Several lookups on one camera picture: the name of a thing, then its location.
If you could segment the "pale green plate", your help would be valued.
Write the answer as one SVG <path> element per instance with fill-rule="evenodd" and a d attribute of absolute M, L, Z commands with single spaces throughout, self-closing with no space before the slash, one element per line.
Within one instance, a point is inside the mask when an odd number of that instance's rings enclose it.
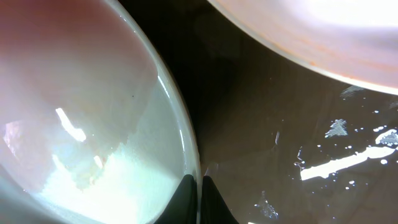
<path fill-rule="evenodd" d="M 1 1 L 1 222 L 154 223 L 200 166 L 178 88 L 118 1 Z"/>

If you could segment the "white plate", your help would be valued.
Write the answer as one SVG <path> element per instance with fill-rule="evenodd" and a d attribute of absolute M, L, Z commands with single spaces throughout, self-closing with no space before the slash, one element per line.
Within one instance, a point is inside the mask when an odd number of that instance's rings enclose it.
<path fill-rule="evenodd" d="M 397 94 L 396 0 L 209 0 L 279 55 L 341 82 Z"/>

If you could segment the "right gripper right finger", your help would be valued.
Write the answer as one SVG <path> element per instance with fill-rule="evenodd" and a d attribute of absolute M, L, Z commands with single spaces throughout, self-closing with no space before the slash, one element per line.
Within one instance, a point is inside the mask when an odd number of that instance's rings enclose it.
<path fill-rule="evenodd" d="M 210 176 L 202 182 L 201 224 L 238 224 Z"/>

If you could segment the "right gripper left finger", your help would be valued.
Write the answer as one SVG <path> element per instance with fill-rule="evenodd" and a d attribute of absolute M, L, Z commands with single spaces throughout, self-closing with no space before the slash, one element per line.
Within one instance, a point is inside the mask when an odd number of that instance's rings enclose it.
<path fill-rule="evenodd" d="M 196 224 L 197 183 L 192 175 L 185 175 L 155 224 Z"/>

